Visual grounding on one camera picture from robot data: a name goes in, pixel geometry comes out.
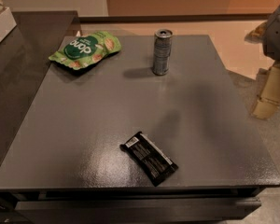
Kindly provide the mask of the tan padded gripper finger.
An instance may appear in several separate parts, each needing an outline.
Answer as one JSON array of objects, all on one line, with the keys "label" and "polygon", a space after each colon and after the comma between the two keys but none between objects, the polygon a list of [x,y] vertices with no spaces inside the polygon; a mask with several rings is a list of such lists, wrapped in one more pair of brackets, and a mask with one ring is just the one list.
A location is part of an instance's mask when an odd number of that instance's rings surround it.
[{"label": "tan padded gripper finger", "polygon": [[259,71],[260,90],[252,108],[257,119],[269,119],[280,108],[280,62]]}]

